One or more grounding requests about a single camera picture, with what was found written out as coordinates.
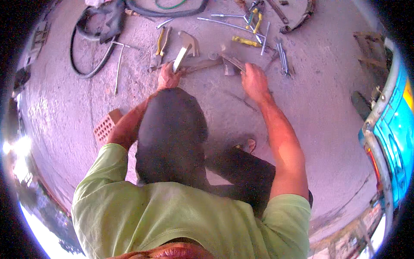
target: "green t-shirt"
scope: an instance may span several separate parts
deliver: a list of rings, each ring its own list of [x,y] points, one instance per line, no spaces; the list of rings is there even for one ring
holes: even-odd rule
[[[89,258],[153,249],[187,237],[216,258],[306,258],[311,209],[298,195],[271,199],[261,220],[242,201],[175,182],[125,181],[127,152],[101,148],[75,190],[72,218]]]

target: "red perforated brick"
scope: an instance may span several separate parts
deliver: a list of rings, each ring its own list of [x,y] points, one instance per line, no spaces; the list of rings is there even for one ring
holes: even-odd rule
[[[105,115],[94,128],[95,138],[100,146],[106,144],[108,135],[115,124],[121,119],[122,114],[119,109],[115,109]]]

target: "pliers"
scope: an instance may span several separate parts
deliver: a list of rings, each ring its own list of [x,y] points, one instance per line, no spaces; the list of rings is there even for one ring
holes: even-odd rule
[[[172,27],[168,27],[167,32],[165,32],[165,26],[162,27],[161,29],[161,33],[158,36],[158,40],[157,40],[157,50],[155,52],[155,54],[153,55],[153,57],[151,58],[151,63],[149,65],[149,69],[148,72],[152,72],[157,70],[157,68],[159,68],[162,64],[162,58],[165,55],[165,47],[167,46],[167,42],[168,42],[168,38],[169,35],[171,33]]]
[[[250,13],[250,16],[249,16],[249,20],[247,22],[246,29],[249,29],[250,28],[250,24],[252,23],[252,20],[253,20],[254,15],[255,14],[258,14],[259,20],[258,20],[258,22],[256,24],[255,29],[253,30],[253,33],[254,34],[257,33],[257,31],[258,31],[258,29],[260,27],[260,24],[262,23],[262,20],[263,20],[263,12],[264,12],[264,10],[265,10],[265,2],[263,0],[262,1],[257,0],[257,1],[254,1],[252,3],[252,6],[249,9],[249,11],[251,11],[251,13]]]

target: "shirt sleeve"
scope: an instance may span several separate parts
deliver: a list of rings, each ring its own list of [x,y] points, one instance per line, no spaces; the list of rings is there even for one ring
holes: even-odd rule
[[[128,166],[127,150],[118,144],[104,145],[85,178],[78,184],[73,204],[105,184],[125,181]]]
[[[309,251],[311,207],[302,196],[282,194],[272,198],[263,213],[263,237],[272,258],[306,258]],[[282,246],[275,240],[281,240]]]

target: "black pants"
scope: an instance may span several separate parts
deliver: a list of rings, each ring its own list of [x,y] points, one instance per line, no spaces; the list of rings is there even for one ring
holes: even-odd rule
[[[163,90],[148,104],[138,133],[136,171],[145,183],[178,182],[249,203],[261,216],[269,201],[275,167],[240,149],[208,159],[202,143],[208,131],[195,99],[180,88]],[[212,186],[205,168],[233,185]]]

